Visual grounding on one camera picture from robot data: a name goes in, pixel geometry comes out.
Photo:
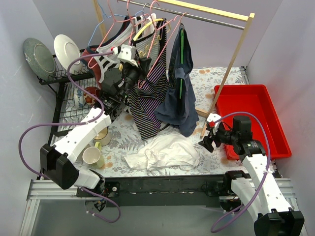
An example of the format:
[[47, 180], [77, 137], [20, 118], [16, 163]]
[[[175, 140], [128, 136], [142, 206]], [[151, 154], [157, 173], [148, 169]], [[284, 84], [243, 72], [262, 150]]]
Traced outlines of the wooden clothes rack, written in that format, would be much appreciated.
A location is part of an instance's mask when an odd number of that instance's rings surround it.
[[174, 29], [182, 21], [189, 34], [194, 66], [227, 67], [239, 41], [244, 38], [244, 28], [252, 11], [237, 14], [207, 7], [206, 0], [112, 0], [111, 7], [105, 0], [86, 0], [82, 14], [92, 26], [103, 19], [105, 13], [114, 11], [115, 17], [148, 14], [149, 9], [160, 18], [170, 20]]

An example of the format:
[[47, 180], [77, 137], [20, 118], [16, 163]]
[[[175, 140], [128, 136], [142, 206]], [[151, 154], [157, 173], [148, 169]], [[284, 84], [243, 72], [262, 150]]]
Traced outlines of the black dish rack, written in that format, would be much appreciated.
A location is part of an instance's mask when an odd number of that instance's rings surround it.
[[[68, 80], [67, 72], [65, 69], [62, 69], [59, 62], [57, 62], [56, 55], [53, 55], [55, 62], [57, 63], [57, 73], [56, 77], [53, 81], [44, 82], [42, 79], [40, 83], [42, 85], [47, 85], [50, 89], [52, 89], [56, 95], [56, 105], [53, 116], [53, 123], [76, 123], [83, 120], [92, 106], [84, 105], [83, 108], [76, 108], [74, 104], [74, 89], [77, 88]], [[77, 83], [82, 88], [86, 87], [96, 87], [95, 78], [93, 78], [92, 74], [88, 72], [87, 67], [84, 65], [83, 69], [80, 69], [78, 72], [75, 72], [75, 75], [72, 76], [75, 83]], [[52, 85], [59, 84], [58, 92], [55, 90]], [[48, 139], [48, 143], [52, 146], [59, 139], [65, 137], [74, 126], [52, 126], [50, 131], [50, 136]], [[79, 152], [77, 159], [73, 163], [75, 165], [76, 162], [82, 162], [82, 153], [83, 151], [90, 147], [90, 143], [93, 138], [89, 139], [87, 145], [83, 147], [83, 149]]]

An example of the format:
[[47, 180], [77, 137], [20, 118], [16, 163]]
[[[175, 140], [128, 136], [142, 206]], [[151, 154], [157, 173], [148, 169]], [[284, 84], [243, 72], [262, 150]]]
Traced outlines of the white plate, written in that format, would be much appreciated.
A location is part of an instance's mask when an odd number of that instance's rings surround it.
[[71, 62], [81, 57], [81, 52], [75, 42], [64, 34], [54, 39], [54, 50], [62, 67], [67, 70]]

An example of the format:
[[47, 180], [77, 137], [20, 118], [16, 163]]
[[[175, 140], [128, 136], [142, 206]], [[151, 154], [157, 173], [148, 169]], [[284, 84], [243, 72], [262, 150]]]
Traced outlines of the maroon tank top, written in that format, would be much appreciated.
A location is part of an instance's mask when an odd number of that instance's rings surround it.
[[[83, 56], [91, 54], [99, 54], [110, 51], [113, 47], [118, 47], [121, 44], [127, 44], [130, 34], [134, 31], [134, 26], [130, 23], [129, 17], [126, 15], [119, 31], [110, 39], [104, 41], [100, 46], [88, 46], [82, 53]], [[104, 74], [108, 69], [119, 68], [120, 61], [117, 55], [110, 54], [92, 58], [82, 59], [81, 62], [87, 66], [89, 72], [96, 79], [99, 87], [104, 80]]]

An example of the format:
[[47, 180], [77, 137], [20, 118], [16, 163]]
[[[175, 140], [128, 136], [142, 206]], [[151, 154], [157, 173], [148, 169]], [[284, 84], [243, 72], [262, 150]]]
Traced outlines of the floral table mat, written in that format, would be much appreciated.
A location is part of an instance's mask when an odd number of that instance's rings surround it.
[[[220, 85], [226, 72], [224, 67], [211, 67], [193, 69], [190, 73], [190, 80], [196, 97], [196, 108], [209, 110], [215, 97], [214, 86]], [[245, 85], [246, 79], [244, 68], [233, 67], [225, 82], [227, 85]], [[81, 121], [90, 111], [89, 105], [83, 108], [76, 108], [74, 103], [74, 90], [76, 87], [71, 83], [66, 83], [63, 89], [63, 103], [60, 111], [59, 122], [73, 123]], [[109, 144], [103, 146], [102, 153], [105, 158], [105, 164], [96, 171], [105, 177], [151, 177], [151, 176], [183, 176], [183, 175], [218, 175], [227, 171], [242, 170], [248, 174], [242, 163], [237, 160], [228, 160], [225, 154], [224, 145], [216, 148], [213, 153], [208, 152], [200, 146], [198, 142], [205, 118], [199, 116], [196, 128], [188, 137], [195, 150], [199, 154], [199, 164], [192, 168], [188, 166], [158, 168], [153, 170], [136, 170], [128, 166], [125, 157], [131, 154], [137, 154], [139, 150], [145, 147], [155, 137], [170, 135], [175, 132], [180, 134], [178, 128], [165, 126], [156, 119], [155, 115], [141, 116], [132, 113], [125, 107], [124, 111], [110, 124], [109, 132], [112, 139]]]

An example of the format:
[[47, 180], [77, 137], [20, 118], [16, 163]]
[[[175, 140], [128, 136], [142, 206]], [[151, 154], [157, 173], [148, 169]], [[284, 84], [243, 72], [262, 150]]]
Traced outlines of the green patterned plate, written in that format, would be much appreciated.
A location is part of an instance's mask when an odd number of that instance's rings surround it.
[[27, 38], [23, 42], [23, 53], [29, 67], [40, 79], [53, 80], [56, 63], [46, 45], [35, 38]]

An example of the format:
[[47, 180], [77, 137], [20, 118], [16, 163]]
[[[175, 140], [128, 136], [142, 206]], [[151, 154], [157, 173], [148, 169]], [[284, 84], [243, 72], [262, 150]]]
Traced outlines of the navy blue tank top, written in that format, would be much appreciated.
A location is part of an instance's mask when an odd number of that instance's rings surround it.
[[195, 109], [196, 97], [190, 80], [193, 69], [191, 47], [185, 26], [180, 24], [174, 40], [169, 68], [165, 100], [154, 111], [156, 118], [173, 125], [185, 137], [190, 136], [199, 121]]

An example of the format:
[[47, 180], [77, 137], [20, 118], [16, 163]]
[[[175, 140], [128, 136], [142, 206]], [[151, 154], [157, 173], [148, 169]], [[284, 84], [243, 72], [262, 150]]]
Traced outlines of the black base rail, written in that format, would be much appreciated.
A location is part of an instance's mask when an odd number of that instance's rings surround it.
[[241, 204], [226, 189], [224, 175], [111, 177], [104, 195], [121, 207], [205, 206], [230, 211]]

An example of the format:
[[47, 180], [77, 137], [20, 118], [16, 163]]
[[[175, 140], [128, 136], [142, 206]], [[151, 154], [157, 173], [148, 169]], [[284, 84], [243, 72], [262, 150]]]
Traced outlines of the red floral bowl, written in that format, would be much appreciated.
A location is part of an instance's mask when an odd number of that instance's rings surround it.
[[[85, 90], [95, 97], [100, 97], [100, 89], [98, 87], [86, 87]], [[83, 98], [88, 105], [93, 106], [96, 103], [96, 100], [86, 92], [83, 92]]]

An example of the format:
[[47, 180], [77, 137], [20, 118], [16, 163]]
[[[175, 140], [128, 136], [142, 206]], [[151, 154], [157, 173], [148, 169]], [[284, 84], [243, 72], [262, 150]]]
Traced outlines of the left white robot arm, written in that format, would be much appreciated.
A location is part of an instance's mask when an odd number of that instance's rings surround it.
[[125, 66], [122, 79], [106, 86], [105, 91], [100, 92], [101, 97], [94, 97], [94, 107], [64, 138], [40, 149], [41, 172], [62, 189], [74, 185], [87, 188], [95, 197], [104, 193], [103, 176], [93, 170], [79, 170], [73, 164], [86, 145], [111, 124], [111, 114], [118, 114], [117, 110], [129, 97], [134, 84], [147, 76], [151, 59], [133, 56], [121, 62]]

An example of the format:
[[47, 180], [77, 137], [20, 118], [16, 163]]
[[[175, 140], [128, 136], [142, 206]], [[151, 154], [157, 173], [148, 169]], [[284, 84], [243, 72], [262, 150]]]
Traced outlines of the black white striped top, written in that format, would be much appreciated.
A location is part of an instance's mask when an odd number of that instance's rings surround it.
[[[151, 20], [151, 17], [135, 16], [130, 19], [126, 16], [118, 32], [97, 46], [94, 52], [97, 54], [105, 53], [122, 44], [128, 45], [134, 36]], [[92, 67], [97, 83], [100, 85], [104, 80], [105, 72], [108, 69], [119, 68], [120, 61], [117, 55], [109, 54], [92, 58], [90, 66]]]

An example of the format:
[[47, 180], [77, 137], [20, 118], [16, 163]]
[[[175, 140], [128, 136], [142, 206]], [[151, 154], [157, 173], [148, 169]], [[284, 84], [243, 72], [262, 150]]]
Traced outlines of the light green mug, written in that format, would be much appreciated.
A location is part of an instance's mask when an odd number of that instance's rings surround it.
[[93, 147], [88, 147], [82, 154], [83, 161], [95, 169], [99, 169], [104, 165], [104, 157], [101, 153], [102, 145], [96, 142]]

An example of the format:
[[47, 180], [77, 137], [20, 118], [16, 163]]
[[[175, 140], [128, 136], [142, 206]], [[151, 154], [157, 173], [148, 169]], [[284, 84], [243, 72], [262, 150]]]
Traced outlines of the cream mug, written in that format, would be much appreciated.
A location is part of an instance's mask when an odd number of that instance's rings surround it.
[[111, 141], [111, 133], [109, 132], [108, 128], [104, 128], [101, 130], [94, 138], [94, 142], [100, 142], [102, 146], [106, 146]]

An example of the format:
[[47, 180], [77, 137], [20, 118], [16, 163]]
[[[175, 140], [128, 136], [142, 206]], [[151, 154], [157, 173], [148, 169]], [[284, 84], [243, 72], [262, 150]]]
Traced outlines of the white tank top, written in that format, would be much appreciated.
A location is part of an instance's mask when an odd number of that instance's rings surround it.
[[195, 168], [199, 154], [193, 143], [178, 133], [158, 136], [136, 154], [125, 157], [128, 166], [136, 170], [152, 171], [173, 166]]

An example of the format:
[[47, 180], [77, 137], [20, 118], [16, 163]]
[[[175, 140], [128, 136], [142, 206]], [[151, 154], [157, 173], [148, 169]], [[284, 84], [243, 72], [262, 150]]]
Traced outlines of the yellow hanger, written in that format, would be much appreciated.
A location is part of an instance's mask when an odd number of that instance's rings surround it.
[[141, 28], [136, 32], [136, 35], [133, 37], [131, 42], [133, 43], [137, 40], [150, 37], [152, 34], [154, 36], [157, 36], [159, 31], [165, 26], [168, 27], [167, 33], [170, 32], [171, 30], [170, 22], [168, 22], [165, 18], [156, 18], [156, 19], [148, 18], [146, 19], [146, 24], [141, 25]]

